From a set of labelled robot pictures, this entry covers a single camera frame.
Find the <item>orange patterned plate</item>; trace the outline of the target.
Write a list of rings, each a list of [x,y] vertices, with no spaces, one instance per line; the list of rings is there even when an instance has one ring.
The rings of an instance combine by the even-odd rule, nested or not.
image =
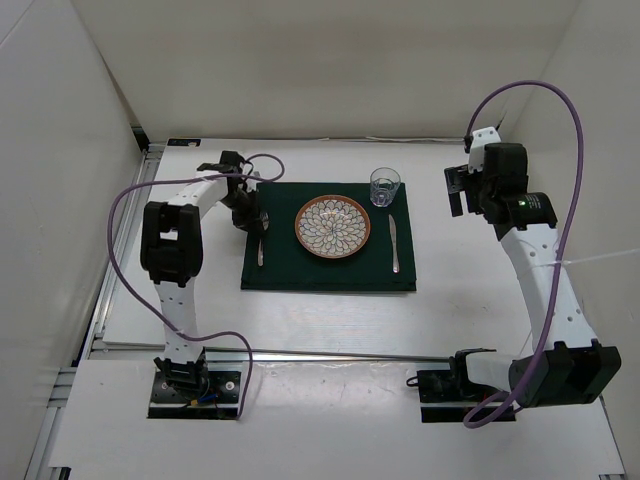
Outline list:
[[[355,200],[342,195],[322,195],[300,208],[294,231],[299,243],[311,254],[342,259],[364,247],[371,233],[371,221]]]

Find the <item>silver fork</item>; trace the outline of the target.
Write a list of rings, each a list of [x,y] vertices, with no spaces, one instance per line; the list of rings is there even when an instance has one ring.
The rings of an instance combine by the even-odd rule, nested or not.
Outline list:
[[[257,265],[259,267],[264,266],[264,238],[266,236],[267,231],[265,233],[259,233],[258,235]]]

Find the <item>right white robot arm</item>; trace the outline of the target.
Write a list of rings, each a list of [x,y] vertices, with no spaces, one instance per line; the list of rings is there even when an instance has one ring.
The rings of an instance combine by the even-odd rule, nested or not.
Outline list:
[[[528,189],[525,147],[484,139],[468,148],[464,166],[446,169],[452,214],[464,210],[491,225],[515,270],[542,352],[513,358],[490,349],[463,350],[450,359],[449,387],[470,400],[484,387],[511,392],[535,367],[516,402],[525,408],[590,404],[621,367],[614,346],[600,344],[582,313],[565,268],[558,264],[557,217],[549,197]]]

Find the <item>dark green cloth napkin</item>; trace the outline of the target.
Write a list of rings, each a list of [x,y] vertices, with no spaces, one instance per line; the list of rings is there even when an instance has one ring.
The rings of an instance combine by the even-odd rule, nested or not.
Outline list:
[[[352,256],[325,259],[308,252],[296,238],[297,212],[309,200],[336,194],[365,208],[371,233],[364,247]],[[367,183],[276,182],[258,186],[260,207],[269,215],[264,238],[264,266],[257,265],[258,237],[247,236],[241,274],[243,290],[293,292],[414,292],[416,266],[406,185],[401,184],[391,205],[375,207]],[[392,271],[388,215],[397,227],[400,272]]]

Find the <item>silver knife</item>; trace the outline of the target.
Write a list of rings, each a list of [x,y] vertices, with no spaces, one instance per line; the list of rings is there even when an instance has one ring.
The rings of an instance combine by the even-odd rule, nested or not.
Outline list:
[[[391,239],[392,246],[392,271],[394,274],[398,274],[400,272],[400,264],[398,258],[398,249],[397,249],[397,227],[396,222],[392,214],[388,215],[389,220],[389,233]]]

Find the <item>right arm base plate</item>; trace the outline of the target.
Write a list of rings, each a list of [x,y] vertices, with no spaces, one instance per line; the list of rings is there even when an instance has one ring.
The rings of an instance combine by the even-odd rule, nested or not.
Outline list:
[[[462,423],[476,404],[497,393],[483,385],[461,388],[450,370],[418,370],[405,384],[418,391],[423,424]]]

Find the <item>clear drinking glass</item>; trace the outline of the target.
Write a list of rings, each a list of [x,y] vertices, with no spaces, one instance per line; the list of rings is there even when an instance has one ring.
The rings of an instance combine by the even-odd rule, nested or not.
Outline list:
[[[398,172],[389,167],[375,169],[369,178],[371,203],[380,208],[388,207],[394,200],[401,184]]]

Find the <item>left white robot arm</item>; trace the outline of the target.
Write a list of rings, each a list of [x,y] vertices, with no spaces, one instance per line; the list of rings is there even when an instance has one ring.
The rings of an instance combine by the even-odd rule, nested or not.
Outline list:
[[[154,363],[167,385],[189,401],[210,386],[195,312],[195,279],[204,261],[201,219],[222,204],[242,231],[262,237],[269,226],[257,193],[240,177],[247,164],[240,153],[225,150],[218,162],[197,168],[200,177],[218,179],[190,183],[168,201],[147,203],[143,212],[140,261],[158,295],[165,332],[164,354]]]

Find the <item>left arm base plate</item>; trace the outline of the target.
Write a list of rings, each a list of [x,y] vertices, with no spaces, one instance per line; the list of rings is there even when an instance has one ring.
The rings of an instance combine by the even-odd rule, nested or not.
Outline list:
[[[186,364],[154,359],[147,417],[170,420],[237,420],[242,373],[211,370],[200,358]]]

